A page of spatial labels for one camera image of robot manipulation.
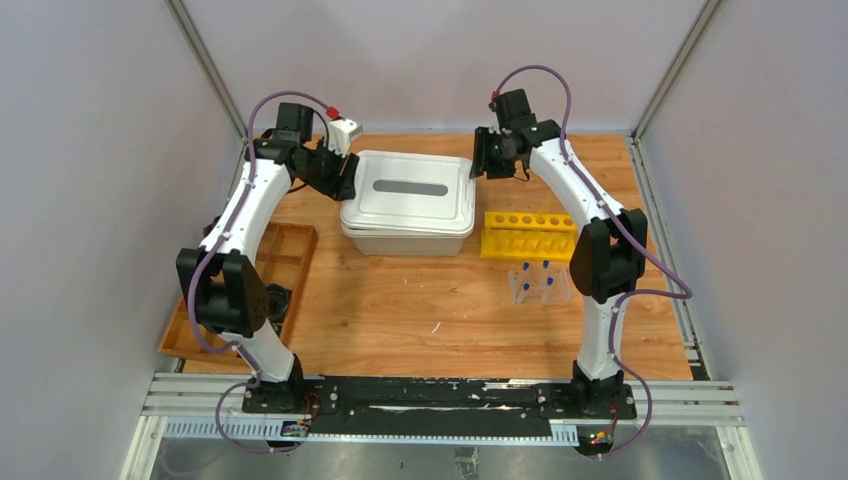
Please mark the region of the white bin lid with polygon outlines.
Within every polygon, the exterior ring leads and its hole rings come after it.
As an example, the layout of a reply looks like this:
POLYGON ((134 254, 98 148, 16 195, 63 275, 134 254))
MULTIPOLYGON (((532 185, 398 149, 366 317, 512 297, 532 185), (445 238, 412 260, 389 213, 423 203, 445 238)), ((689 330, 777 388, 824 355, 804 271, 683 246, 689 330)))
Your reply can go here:
POLYGON ((456 156, 362 150, 355 197, 341 203, 341 223, 355 230, 464 237, 475 222, 472 162, 456 156))

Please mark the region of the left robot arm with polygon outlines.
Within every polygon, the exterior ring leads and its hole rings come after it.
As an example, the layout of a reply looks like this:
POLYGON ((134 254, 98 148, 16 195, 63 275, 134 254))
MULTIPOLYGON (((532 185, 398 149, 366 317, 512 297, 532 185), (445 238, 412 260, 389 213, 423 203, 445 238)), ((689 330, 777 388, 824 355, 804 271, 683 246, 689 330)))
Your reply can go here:
POLYGON ((249 143, 233 197, 199 246, 182 249, 176 269, 192 328, 217 335, 249 366, 248 412, 314 412, 319 395, 307 386, 302 365, 284 345, 272 320, 289 307, 281 289, 267 285, 256 267, 258 249, 277 204, 294 180, 335 200, 355 197, 359 158, 352 142, 359 122, 326 110, 325 135, 312 141, 312 108, 283 102, 274 128, 249 143))

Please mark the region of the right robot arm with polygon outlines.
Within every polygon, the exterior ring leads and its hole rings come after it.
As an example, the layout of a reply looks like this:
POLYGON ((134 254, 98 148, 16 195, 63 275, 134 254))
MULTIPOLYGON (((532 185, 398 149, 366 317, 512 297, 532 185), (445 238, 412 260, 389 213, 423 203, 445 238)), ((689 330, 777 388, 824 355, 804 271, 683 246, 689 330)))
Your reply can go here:
POLYGON ((475 131, 472 177, 533 173, 578 230, 569 271, 583 297, 583 337, 565 399, 580 415, 596 417, 624 394, 624 371, 616 353, 625 296, 645 272, 646 215, 625 208, 601 187, 561 126, 536 118, 524 90, 494 92, 489 108, 497 124, 475 131))

